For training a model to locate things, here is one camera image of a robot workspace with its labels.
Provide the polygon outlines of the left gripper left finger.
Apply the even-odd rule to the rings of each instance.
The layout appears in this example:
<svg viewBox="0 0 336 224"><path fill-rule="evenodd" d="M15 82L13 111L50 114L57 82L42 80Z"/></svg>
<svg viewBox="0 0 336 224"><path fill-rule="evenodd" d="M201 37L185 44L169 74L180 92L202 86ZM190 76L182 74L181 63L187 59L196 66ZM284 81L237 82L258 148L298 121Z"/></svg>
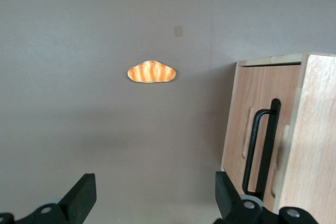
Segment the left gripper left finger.
<svg viewBox="0 0 336 224"><path fill-rule="evenodd" d="M83 223L96 200L95 174L84 174L58 203L42 205L19 220L12 213L3 212L1 223Z"/></svg>

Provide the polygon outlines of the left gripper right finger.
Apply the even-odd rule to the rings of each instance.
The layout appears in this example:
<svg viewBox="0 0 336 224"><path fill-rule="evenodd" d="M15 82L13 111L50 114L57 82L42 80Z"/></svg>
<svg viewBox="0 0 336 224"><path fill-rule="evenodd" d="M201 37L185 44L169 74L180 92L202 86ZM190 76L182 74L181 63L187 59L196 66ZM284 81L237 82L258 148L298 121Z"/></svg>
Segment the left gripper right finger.
<svg viewBox="0 0 336 224"><path fill-rule="evenodd" d="M275 214L259 198L240 195L226 172L215 174L215 199L222 216L215 223L317 223L310 213L301 208L283 207Z"/></svg>

